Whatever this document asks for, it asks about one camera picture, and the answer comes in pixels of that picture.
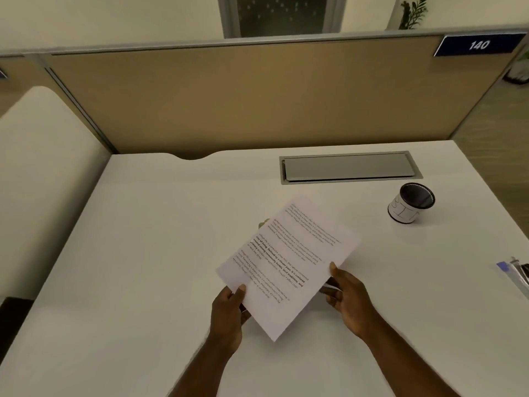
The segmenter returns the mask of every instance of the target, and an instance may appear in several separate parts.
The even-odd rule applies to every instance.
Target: paper sheet
[[[358,246],[357,233],[335,223],[306,197],[270,218],[217,274],[234,292],[247,286],[244,306],[272,340],[285,331]]]

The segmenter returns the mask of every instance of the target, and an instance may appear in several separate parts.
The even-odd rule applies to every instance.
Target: cup
[[[427,187],[418,183],[406,183],[388,205],[388,213],[396,222],[410,224],[434,203],[435,196]]]

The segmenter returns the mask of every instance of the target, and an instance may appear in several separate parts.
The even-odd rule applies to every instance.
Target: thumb
[[[340,270],[338,267],[336,267],[334,262],[331,262],[329,269],[332,276],[334,277],[334,280],[336,280],[342,290],[344,287],[349,285],[349,279],[347,278],[347,272],[345,270]]]
[[[242,300],[244,300],[244,296],[246,295],[246,286],[244,284],[241,284],[239,288],[237,288],[237,291],[231,296],[230,301],[235,305],[239,306],[242,304]]]

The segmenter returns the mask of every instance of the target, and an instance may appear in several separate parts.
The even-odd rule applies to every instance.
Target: number sign
[[[512,53],[526,34],[527,32],[446,35],[434,56]]]

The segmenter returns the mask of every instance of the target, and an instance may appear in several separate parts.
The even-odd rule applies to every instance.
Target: number 140
[[[469,50],[483,50],[486,49],[488,45],[490,45],[490,40],[485,40],[484,42],[472,42]]]

